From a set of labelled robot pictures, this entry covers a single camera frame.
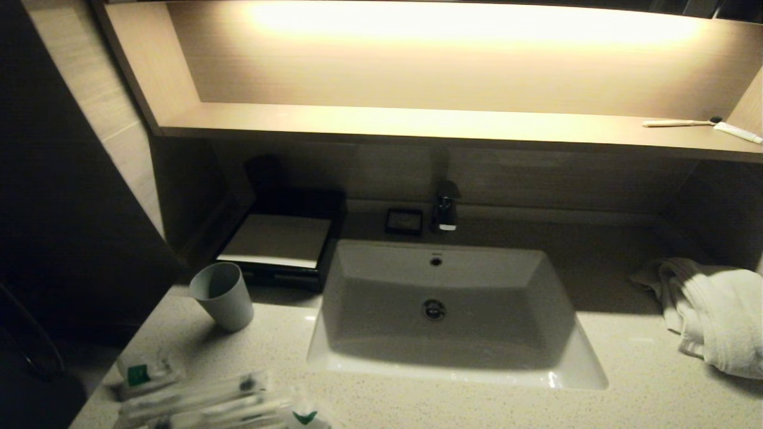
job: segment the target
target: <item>gray plastic cup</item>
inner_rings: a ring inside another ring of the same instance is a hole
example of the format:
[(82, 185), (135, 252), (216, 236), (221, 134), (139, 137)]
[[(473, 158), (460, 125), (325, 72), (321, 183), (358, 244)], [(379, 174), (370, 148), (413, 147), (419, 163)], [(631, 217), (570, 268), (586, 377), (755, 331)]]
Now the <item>gray plastic cup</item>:
[(191, 280), (190, 289), (191, 297), (226, 331), (239, 331), (254, 317), (241, 269), (235, 263), (213, 263), (204, 268)]

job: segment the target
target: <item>wooden shelf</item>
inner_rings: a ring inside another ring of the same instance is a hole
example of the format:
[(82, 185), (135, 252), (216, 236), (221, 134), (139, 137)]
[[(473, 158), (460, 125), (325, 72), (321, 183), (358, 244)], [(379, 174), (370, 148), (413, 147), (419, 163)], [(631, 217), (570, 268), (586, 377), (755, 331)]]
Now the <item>wooden shelf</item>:
[(502, 111), (199, 103), (162, 126), (173, 137), (251, 137), (242, 131), (310, 133), (323, 139), (511, 145), (514, 149), (638, 150), (665, 156), (763, 163), (763, 147), (712, 127), (646, 128), (658, 118)]
[(763, 163), (762, 146), (712, 127), (642, 126), (720, 115), (760, 134), (753, 24), (532, 5), (93, 1), (158, 135)]

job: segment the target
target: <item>white rectangular sink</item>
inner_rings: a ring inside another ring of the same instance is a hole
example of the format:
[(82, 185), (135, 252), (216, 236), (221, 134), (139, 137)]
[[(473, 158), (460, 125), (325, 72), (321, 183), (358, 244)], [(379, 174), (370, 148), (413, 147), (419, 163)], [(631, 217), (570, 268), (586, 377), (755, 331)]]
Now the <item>white rectangular sink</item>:
[(307, 361), (335, 371), (607, 387), (538, 250), (342, 240)]

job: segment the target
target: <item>white towel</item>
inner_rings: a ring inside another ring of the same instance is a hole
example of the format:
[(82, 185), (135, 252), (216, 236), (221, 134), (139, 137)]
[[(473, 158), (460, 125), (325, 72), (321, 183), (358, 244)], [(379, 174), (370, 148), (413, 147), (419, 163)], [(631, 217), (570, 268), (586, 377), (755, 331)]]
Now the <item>white towel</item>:
[(763, 278), (684, 258), (648, 263), (631, 280), (654, 289), (678, 349), (734, 376), (763, 379)]

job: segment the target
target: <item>countertop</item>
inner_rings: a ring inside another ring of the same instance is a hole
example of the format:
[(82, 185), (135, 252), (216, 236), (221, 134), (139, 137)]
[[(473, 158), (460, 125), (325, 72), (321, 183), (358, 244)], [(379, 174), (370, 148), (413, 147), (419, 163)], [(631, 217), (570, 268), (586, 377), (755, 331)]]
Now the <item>countertop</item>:
[[(348, 219), (343, 236), (385, 237), (358, 232), (373, 220)], [(173, 287), (125, 352), (155, 353), (161, 347), (182, 360), (189, 382), (270, 369), (276, 387), (303, 385), (346, 429), (763, 425), (763, 383), (727, 376), (678, 352), (678, 336), (665, 330), (658, 302), (627, 280), (647, 259), (669, 256), (648, 228), (466, 220), (452, 235), (420, 240), (546, 251), (609, 388), (542, 389), (316, 371), (307, 367), (306, 356), (320, 296), (257, 287), (250, 288), (254, 320), (235, 334), (215, 327), (186, 287)], [(113, 427), (120, 404), (110, 386), (120, 381), (112, 367), (72, 427)]]

